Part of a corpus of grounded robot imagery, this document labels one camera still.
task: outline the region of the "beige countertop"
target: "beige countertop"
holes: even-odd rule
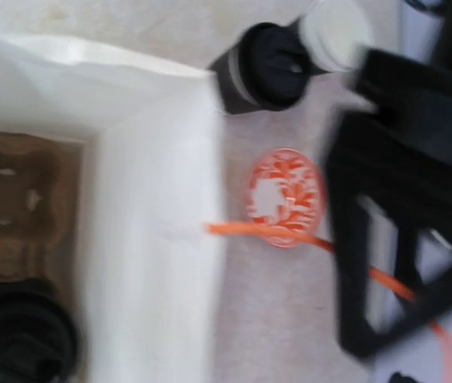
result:
[[[396,50],[398,2],[359,0],[378,45]],[[74,34],[205,67],[242,30],[287,23],[310,0],[0,0],[0,32]],[[339,105],[362,105],[342,76],[313,80],[284,113],[229,117],[224,187],[231,219],[244,217],[245,180],[255,160],[291,147],[318,165]],[[329,236],[327,218],[319,233]],[[333,261],[307,246],[277,250],[256,238],[228,240],[217,316],[215,382],[364,383],[367,371],[335,340]]]

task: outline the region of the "round sticker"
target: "round sticker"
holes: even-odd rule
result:
[[[322,177],[311,161],[293,149],[275,149],[259,160],[249,180],[248,216],[253,223],[313,235],[325,207]],[[282,248],[296,239],[264,237]]]

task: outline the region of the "black lid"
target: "black lid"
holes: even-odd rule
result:
[[[77,335],[49,299],[25,294],[0,299],[0,382],[64,381],[77,359]]]
[[[239,49],[242,80],[265,109],[282,110],[302,97],[311,76],[311,60],[290,29],[258,24],[244,35]]]

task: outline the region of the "paper bag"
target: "paper bag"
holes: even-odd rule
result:
[[[79,381],[209,380],[219,110],[205,71],[76,38],[0,36],[0,132],[82,148]]]

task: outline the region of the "orange cable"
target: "orange cable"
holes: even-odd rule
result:
[[[230,222],[223,224],[207,224],[206,231],[209,234],[214,235],[259,235],[266,237],[291,238],[297,239],[303,243],[310,243],[311,245],[315,245],[331,253],[334,252],[334,245],[324,239],[288,231],[286,229],[267,227],[256,223]],[[409,301],[414,300],[414,292],[390,275],[371,267],[369,276],[399,297]],[[431,323],[430,327],[438,337],[439,345],[442,349],[444,382],[452,383],[452,335],[444,330],[437,322]]]

